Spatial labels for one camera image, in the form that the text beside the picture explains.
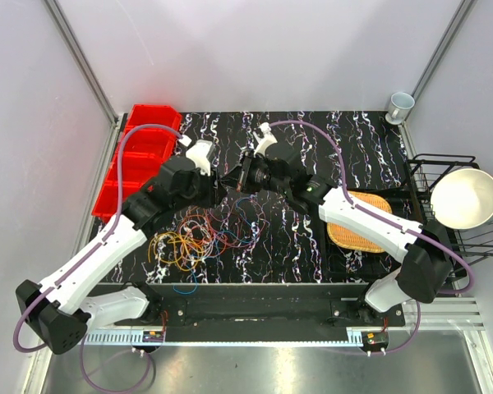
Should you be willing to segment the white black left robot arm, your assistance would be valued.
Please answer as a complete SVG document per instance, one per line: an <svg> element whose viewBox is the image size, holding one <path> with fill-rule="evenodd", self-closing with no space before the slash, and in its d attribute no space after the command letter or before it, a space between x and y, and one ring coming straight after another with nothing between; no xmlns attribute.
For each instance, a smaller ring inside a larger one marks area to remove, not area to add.
<svg viewBox="0 0 493 394"><path fill-rule="evenodd" d="M213 207L225 194L218 171L211 165L170 158L158 176L128 196L106 227L64 266L40 282L25 280L16 288L21 319L14 330L14 347L28 351L19 340L24 324L44 346L61 355L96 328L124 320L155 323L162 298L144 284L98 296L90 292L177 212L189 206Z"/></svg>

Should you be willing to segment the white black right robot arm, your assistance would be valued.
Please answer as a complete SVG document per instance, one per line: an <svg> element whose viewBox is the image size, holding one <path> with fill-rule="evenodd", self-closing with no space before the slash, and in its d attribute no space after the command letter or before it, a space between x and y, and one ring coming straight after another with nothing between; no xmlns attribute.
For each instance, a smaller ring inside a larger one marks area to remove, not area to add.
<svg viewBox="0 0 493 394"><path fill-rule="evenodd" d="M366 325L377 324L392 306L407 300L430 304L452 270L445 226L397 217L345 194L309 173L286 144L272 144L264 153L247 150L222 182L245 194L278 193L294 211L348 229L392 256L400 267L373 282L357 304L357 316Z"/></svg>

